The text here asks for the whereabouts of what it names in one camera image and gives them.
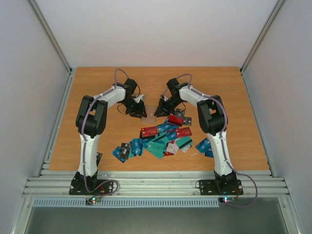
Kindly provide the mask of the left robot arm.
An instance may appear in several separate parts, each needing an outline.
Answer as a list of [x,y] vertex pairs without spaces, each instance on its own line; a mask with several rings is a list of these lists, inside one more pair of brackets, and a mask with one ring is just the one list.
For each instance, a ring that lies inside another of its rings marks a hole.
[[99,188],[98,183],[98,142],[106,127],[107,111],[116,103],[126,107],[131,117],[147,117],[143,94],[134,96],[138,84],[128,78],[125,83],[115,82],[110,89],[96,95],[82,98],[76,117],[76,127],[80,134],[80,164],[70,186],[70,192],[93,194]]

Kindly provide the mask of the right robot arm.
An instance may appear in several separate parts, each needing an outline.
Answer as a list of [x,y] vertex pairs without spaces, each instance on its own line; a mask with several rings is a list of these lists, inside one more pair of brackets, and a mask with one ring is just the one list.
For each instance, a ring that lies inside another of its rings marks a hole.
[[225,138],[228,120],[220,96],[206,95],[187,82],[179,83],[177,78],[170,79],[166,85],[171,97],[165,99],[161,95],[154,116],[169,116],[182,102],[197,108],[200,128],[207,134],[214,155],[214,186],[220,194],[228,192],[233,186],[230,180],[233,170],[227,165]]

